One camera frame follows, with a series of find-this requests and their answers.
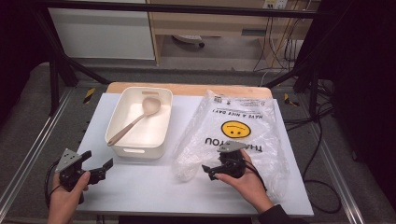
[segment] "smiley face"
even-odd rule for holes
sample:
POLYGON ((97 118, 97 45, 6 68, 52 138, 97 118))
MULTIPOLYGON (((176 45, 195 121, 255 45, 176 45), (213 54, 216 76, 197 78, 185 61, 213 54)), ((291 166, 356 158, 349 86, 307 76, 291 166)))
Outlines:
POLYGON ((243 138, 250 135, 250 128, 237 120, 230 120, 221 125, 221 130, 227 137, 243 138))

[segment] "human hand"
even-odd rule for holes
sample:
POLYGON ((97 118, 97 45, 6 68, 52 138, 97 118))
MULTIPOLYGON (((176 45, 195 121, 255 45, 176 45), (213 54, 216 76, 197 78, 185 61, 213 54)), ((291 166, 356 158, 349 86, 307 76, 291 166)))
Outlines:
MULTIPOLYGON (((240 150, 245 161, 248 161, 247 166, 251 167, 251 158, 244 149, 240 150)), ((274 206, 268 198, 260 179, 248 168, 246 168, 245 174, 240 178, 233 178, 226 174, 215 174, 215 177, 238 190, 245 200, 253 205, 259 214, 274 206)))
POLYGON ((59 180, 59 174, 55 174, 52 180, 52 192, 49 205, 48 223, 66 224, 71 223, 78 206, 78 200, 83 190, 88 189, 88 181, 91 173, 86 171, 78 180, 75 187, 69 192, 64 189, 59 180))

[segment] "plastic container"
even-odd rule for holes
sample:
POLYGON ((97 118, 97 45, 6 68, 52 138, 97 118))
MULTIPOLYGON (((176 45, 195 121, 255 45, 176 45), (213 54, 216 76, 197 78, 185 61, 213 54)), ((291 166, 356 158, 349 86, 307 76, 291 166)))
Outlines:
POLYGON ((108 142, 117 132, 143 114, 142 102, 146 97, 158 98, 161 109, 154 115, 142 118, 112 146, 118 156, 158 159, 164 153, 163 143, 173 100, 173 94, 168 89, 131 87, 124 90, 108 123, 105 139, 108 142))

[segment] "plastic bag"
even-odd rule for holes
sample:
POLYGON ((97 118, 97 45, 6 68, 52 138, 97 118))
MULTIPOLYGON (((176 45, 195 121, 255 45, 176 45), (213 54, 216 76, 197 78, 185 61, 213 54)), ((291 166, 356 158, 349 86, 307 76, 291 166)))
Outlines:
POLYGON ((174 151, 176 178, 191 180, 197 171, 203 172, 202 164, 219 166, 217 149, 228 140, 249 145, 246 152, 262 176, 268 196, 283 197, 289 166, 280 145, 272 98, 230 97, 208 91, 174 151))

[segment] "white cabinet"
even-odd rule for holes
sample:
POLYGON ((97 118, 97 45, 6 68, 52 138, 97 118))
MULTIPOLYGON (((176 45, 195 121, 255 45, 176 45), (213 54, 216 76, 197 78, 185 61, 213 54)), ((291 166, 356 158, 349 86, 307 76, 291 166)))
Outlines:
POLYGON ((154 60, 147 12, 50 8, 49 13, 70 57, 154 60))

